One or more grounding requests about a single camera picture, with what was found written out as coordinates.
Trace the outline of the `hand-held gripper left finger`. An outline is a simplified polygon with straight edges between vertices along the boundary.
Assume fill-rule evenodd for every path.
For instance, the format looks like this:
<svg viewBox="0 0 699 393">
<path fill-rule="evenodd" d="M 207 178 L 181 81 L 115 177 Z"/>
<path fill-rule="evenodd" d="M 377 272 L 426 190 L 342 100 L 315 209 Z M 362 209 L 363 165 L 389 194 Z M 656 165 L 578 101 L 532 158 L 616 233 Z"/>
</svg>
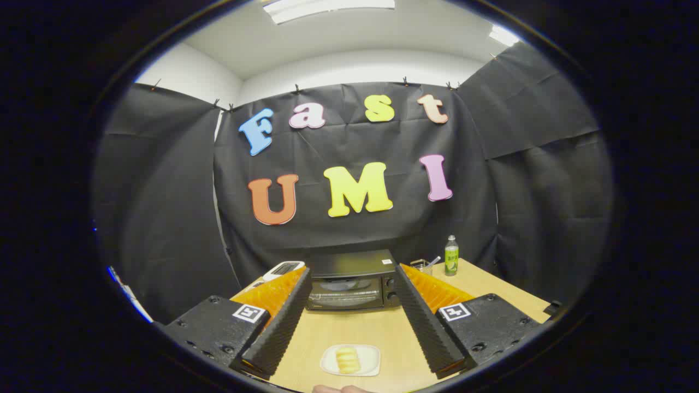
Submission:
<svg viewBox="0 0 699 393">
<path fill-rule="evenodd" d="M 268 380 L 289 347 L 310 290 L 310 270 L 302 267 L 232 299 L 209 296 L 163 331 L 207 362 Z"/>
</svg>

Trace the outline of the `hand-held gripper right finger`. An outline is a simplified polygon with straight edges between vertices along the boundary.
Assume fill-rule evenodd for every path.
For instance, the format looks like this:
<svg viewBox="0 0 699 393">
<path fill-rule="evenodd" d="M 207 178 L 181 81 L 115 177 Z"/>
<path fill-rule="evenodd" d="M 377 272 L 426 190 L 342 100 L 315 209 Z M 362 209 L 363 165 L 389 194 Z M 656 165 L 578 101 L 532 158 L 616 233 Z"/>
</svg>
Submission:
<svg viewBox="0 0 699 393">
<path fill-rule="evenodd" d="M 439 379 L 503 356 L 540 325 L 498 294 L 473 297 L 405 264 L 395 268 L 395 281 L 405 315 Z"/>
</svg>

